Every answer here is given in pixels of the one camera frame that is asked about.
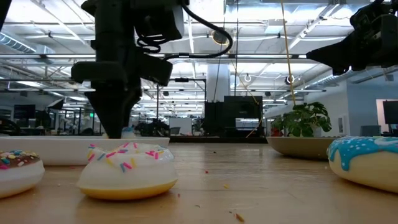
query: white tray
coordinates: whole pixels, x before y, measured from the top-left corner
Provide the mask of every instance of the white tray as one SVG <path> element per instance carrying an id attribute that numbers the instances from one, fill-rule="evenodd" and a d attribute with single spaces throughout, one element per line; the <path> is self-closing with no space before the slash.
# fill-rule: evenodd
<path id="1" fill-rule="evenodd" d="M 156 137 L 105 139 L 102 136 L 13 136 L 0 137 L 0 151 L 32 151 L 40 156 L 45 166 L 77 166 L 88 163 L 86 157 L 90 144 L 112 150 L 127 142 L 167 147 L 169 140 Z"/>

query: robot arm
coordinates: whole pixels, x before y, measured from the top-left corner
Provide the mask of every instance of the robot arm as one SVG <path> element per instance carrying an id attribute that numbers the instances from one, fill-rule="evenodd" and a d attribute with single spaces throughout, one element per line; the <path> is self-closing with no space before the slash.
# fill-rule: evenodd
<path id="1" fill-rule="evenodd" d="M 398 2 L 383 4 L 375 0 L 359 9 L 350 18 L 354 31 L 337 44 L 307 53 L 307 58 L 333 69 L 341 75 L 349 69 L 364 70 L 367 66 L 390 67 L 398 64 Z"/>
<path id="2" fill-rule="evenodd" d="M 141 78 L 161 86 L 168 84 L 173 66 L 167 59 L 178 58 L 179 54 L 160 59 L 146 53 L 160 52 L 161 44 L 183 37 L 183 8 L 229 40 L 222 52 L 200 57 L 217 57 L 232 47 L 227 32 L 194 15 L 187 5 L 189 0 L 88 0 L 81 5 L 95 17 L 91 47 L 96 51 L 96 61 L 76 63 L 72 79 L 91 81 L 96 91 L 85 95 L 109 138 L 120 138 L 122 128 L 128 126 L 131 109 L 142 96 Z"/>

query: donut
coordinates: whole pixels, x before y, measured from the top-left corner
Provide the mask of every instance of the donut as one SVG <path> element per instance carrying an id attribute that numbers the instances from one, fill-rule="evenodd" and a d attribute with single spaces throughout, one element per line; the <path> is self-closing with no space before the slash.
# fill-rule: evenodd
<path id="1" fill-rule="evenodd" d="M 34 152 L 0 152 L 0 198 L 34 187 L 43 177 L 44 167 Z"/>
<path id="2" fill-rule="evenodd" d="M 135 200 L 170 190 L 177 182 L 173 154 L 166 148 L 126 143 L 112 151 L 90 145 L 80 191 L 105 200 Z"/>
<path id="3" fill-rule="evenodd" d="M 398 138 L 337 139 L 328 148 L 328 158 L 341 178 L 398 193 Z"/>

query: wooden table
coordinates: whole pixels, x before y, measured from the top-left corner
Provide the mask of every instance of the wooden table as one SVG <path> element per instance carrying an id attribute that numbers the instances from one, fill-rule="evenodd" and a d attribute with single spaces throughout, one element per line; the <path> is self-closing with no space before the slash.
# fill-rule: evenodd
<path id="1" fill-rule="evenodd" d="M 34 190 L 0 200 L 0 223 L 239 223 L 234 213 L 245 223 L 266 224 L 398 220 L 397 195 L 342 180 L 327 162 L 291 159 L 255 144 L 170 149 L 179 180 L 166 194 L 135 202 L 93 200 L 75 187 L 82 167 L 46 167 Z"/>

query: crumb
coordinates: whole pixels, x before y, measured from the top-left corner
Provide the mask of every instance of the crumb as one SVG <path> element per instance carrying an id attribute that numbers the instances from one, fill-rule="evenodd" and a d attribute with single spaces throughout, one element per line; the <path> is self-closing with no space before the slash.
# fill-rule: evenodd
<path id="1" fill-rule="evenodd" d="M 235 213 L 235 218 L 236 218 L 237 220 L 239 220 L 239 222 L 244 222 L 243 217 L 242 217 L 240 214 L 238 214 L 238 213 Z"/>

